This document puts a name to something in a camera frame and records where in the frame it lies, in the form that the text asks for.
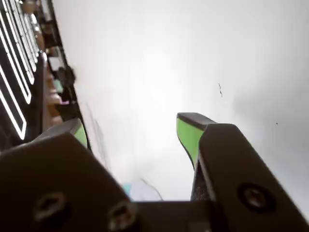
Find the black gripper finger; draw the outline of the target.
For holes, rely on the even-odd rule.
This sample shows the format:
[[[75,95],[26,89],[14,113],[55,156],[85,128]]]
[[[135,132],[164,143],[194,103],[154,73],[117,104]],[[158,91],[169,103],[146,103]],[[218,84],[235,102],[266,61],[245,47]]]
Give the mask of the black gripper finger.
[[[0,157],[3,232],[128,232],[136,221],[136,205],[69,132]]]
[[[178,139],[210,206],[214,232],[306,232],[308,223],[238,129],[199,113],[178,113]]]

